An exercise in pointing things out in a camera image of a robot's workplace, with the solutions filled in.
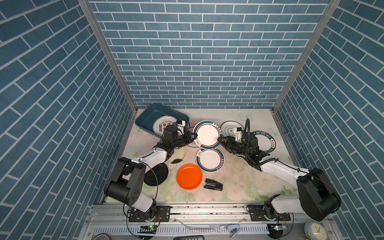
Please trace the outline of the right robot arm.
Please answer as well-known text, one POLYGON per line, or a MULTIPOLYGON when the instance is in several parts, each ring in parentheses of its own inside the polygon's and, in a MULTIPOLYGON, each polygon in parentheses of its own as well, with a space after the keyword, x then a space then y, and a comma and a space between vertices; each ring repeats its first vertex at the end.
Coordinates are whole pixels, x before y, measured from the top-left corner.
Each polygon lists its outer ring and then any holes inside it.
POLYGON ((263 211, 267 219, 272 221, 282 214, 292 213, 306 214, 320 222, 341 207, 339 193, 322 170, 303 169, 280 161, 259 148, 254 134, 242 137, 239 142, 232 136, 218 138, 218 142, 229 153, 243 158, 251 167, 272 174, 298 190, 295 196, 276 194, 266 200, 263 211))

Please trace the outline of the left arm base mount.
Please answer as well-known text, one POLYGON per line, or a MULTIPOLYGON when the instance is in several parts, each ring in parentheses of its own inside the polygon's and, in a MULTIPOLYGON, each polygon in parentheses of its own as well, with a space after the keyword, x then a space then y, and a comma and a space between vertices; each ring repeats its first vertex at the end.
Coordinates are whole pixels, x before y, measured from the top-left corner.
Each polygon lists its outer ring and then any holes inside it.
POLYGON ((169 222, 171 213, 171 206, 156 206, 147 212, 130 208, 128 210, 129 222, 131 223, 144 223, 144 222, 169 222))

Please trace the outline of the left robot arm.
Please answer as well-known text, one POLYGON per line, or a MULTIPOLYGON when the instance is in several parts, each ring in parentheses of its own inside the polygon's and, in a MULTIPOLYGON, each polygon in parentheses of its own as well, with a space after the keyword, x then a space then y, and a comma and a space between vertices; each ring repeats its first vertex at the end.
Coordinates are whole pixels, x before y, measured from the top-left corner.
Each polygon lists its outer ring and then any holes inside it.
POLYGON ((167 126, 160 141, 148 153, 117 160, 105 184, 104 194, 152 218, 157 206, 155 199, 142 193, 145 174, 154 172, 155 167, 165 163, 176 148, 189 145, 197 137, 197 133, 188 130, 183 132, 176 125, 167 126))

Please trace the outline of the white plate red characters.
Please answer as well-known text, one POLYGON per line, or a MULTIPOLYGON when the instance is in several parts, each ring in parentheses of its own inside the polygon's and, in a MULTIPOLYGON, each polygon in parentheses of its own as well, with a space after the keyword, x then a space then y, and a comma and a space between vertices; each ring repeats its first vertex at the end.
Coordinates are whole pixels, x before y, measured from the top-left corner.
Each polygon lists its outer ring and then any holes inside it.
POLYGON ((162 116, 155 120, 153 124, 153 132, 157 137, 162 137, 164 130, 167 126, 173 125, 177 119, 173 116, 162 116))

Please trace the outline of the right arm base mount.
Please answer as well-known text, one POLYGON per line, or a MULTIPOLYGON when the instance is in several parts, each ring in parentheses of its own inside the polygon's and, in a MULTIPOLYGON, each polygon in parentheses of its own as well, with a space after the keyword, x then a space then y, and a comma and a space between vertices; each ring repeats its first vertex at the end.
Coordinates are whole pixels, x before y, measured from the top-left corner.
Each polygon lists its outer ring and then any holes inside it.
POLYGON ((291 221, 291 216, 287 213, 279 214, 270 205, 247 205, 246 211, 249 213, 252 222, 259 221, 291 221))

